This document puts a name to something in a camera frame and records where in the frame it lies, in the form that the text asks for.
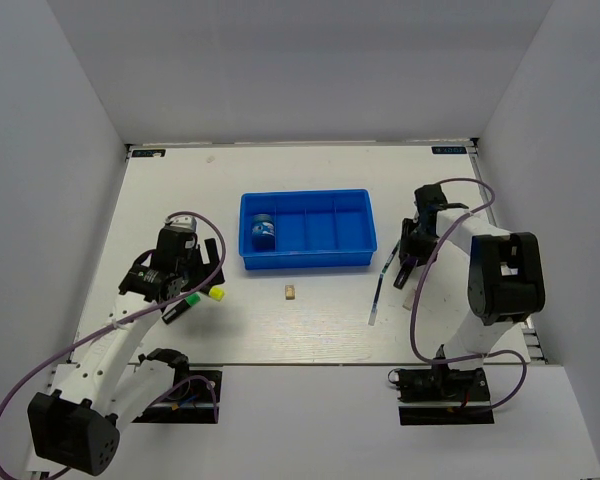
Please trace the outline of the green highlighter black body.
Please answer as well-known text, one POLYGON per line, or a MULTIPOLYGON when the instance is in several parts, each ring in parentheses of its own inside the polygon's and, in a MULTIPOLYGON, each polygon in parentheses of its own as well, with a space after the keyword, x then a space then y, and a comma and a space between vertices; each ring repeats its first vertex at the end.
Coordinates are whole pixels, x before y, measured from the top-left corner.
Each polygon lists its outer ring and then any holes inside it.
POLYGON ((162 321, 166 325, 173 323, 175 320, 177 320, 182 315, 184 315, 186 312, 188 312, 192 307, 194 307, 196 304, 198 304, 200 302, 200 300, 201 300, 201 298, 198 293, 194 293, 194 294, 187 296, 186 298, 184 298, 180 302, 178 302, 173 308, 166 311, 162 315, 162 321))

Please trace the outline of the yellow highlighter black body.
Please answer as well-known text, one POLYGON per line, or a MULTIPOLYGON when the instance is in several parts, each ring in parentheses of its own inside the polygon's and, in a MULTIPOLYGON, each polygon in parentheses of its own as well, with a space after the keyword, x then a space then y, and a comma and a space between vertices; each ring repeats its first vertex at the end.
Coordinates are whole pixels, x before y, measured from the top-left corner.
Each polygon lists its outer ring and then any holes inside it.
POLYGON ((204 294, 217 302, 221 302, 225 296, 224 290, 219 286, 206 286, 204 288, 204 294))

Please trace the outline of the blue pen refill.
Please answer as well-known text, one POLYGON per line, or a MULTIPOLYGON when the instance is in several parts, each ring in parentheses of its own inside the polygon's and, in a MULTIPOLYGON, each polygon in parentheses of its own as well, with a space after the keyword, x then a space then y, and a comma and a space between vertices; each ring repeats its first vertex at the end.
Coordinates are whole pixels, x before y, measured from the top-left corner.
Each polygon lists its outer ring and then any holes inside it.
POLYGON ((381 294, 381 290, 382 290, 383 280, 384 280, 384 273, 381 273, 379 275, 379 278, 377 281, 376 290, 375 290, 372 305, 371 305, 371 310, 370 310, 369 319, 368 319, 369 326, 374 326, 376 323, 376 318, 377 318, 377 313, 378 313, 378 303, 379 303, 379 298, 380 298, 380 294, 381 294))

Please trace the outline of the beige eraser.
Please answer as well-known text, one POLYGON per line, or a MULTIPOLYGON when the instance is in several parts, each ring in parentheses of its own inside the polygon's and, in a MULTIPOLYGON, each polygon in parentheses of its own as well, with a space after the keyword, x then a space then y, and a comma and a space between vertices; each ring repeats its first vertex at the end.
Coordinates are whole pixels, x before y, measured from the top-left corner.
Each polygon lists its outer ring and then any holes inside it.
POLYGON ((296 298, 296 291, 293 285, 285 286, 285 299, 286 300, 294 300, 296 298))

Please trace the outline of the white translucent eraser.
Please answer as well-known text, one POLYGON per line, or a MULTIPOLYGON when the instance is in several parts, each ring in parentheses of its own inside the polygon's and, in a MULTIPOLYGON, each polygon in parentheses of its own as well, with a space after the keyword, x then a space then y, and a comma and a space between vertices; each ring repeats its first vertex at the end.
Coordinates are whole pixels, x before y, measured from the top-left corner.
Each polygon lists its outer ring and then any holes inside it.
POLYGON ((413 307, 417 304, 416 290, 412 289, 407 293, 407 296, 403 302, 403 308, 409 311, 413 310, 413 307))

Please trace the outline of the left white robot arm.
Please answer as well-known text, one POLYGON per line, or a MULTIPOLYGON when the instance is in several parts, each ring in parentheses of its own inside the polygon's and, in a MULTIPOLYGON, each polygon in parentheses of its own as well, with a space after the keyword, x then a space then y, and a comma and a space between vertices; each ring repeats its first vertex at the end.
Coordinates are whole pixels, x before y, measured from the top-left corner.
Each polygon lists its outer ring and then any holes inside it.
POLYGON ((50 394, 38 393, 27 409, 38 457, 91 476, 102 474, 123 430, 164 395, 185 396, 191 387, 188 358, 157 348, 129 361, 149 330, 171 324, 198 302, 198 294, 221 299, 224 276, 215 240, 199 245, 196 219, 168 218, 156 247, 139 256, 118 287, 109 331, 90 342, 74 371, 50 394))

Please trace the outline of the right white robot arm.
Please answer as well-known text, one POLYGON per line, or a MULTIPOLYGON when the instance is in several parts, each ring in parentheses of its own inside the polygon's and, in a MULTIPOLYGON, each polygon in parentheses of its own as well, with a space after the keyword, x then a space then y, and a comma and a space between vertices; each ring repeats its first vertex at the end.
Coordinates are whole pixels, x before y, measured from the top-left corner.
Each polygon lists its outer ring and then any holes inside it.
POLYGON ((452 399, 468 385, 465 371, 480 368, 487 358, 518 354, 510 349, 497 350, 495 345, 514 325, 541 311, 546 294, 537 237, 498 228, 477 215, 494 203, 491 187, 484 187, 489 200, 471 209, 449 201, 442 189, 445 183, 426 184, 414 192, 416 215, 402 222, 400 270, 394 286, 403 288, 411 273, 421 270, 411 307, 410 346, 418 360, 443 365, 431 374, 432 388, 439 396, 452 399), (417 346, 417 313, 427 276, 446 243, 469 258, 469 310, 436 356, 428 358, 417 346))

